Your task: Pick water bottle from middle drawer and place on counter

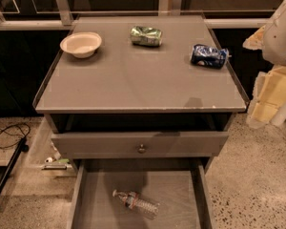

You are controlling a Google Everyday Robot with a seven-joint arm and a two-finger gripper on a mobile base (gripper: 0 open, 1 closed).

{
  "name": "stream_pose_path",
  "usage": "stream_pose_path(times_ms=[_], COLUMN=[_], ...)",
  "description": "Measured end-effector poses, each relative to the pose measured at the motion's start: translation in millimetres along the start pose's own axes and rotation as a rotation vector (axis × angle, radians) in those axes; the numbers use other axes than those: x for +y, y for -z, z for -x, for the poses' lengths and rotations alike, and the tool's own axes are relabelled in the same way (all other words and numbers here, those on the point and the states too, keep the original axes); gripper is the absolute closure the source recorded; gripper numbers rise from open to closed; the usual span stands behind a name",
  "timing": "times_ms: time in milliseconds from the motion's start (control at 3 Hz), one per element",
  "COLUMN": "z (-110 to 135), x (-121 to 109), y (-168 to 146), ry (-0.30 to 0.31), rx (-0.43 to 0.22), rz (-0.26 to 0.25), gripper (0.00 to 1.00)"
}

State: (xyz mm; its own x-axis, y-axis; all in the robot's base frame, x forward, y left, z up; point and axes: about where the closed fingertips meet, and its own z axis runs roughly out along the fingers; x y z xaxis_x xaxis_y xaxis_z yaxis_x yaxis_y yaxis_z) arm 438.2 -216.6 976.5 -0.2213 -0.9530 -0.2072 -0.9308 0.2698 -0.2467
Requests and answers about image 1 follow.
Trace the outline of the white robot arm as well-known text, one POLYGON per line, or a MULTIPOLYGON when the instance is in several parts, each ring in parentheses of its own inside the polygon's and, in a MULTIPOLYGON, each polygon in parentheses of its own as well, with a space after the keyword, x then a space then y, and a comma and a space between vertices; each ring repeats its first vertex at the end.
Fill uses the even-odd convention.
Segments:
POLYGON ((266 124, 279 126, 286 120, 286 0, 243 47, 262 50, 263 58, 273 64, 269 72, 260 72, 255 79, 247 124, 255 129, 266 124))

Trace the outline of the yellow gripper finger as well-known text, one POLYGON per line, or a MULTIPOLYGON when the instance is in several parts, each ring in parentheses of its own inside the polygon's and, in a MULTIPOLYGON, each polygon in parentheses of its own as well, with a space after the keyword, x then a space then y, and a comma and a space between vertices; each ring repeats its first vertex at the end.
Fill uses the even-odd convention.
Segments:
POLYGON ((260 104, 280 108, 286 102, 286 67, 275 66, 265 76, 257 98, 260 104))
POLYGON ((278 107, 272 100, 274 84, 268 73, 260 72, 255 79, 253 99, 248 108, 247 124, 254 129, 269 124, 278 107))

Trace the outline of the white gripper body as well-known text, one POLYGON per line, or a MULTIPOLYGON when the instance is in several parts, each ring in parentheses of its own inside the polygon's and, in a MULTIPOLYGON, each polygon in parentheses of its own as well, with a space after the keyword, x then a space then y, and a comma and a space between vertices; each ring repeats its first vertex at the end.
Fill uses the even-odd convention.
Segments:
POLYGON ((260 27, 257 31, 255 31, 251 36, 249 36, 244 42, 242 47, 248 50, 261 50, 263 45, 263 34, 265 31, 265 27, 260 27))

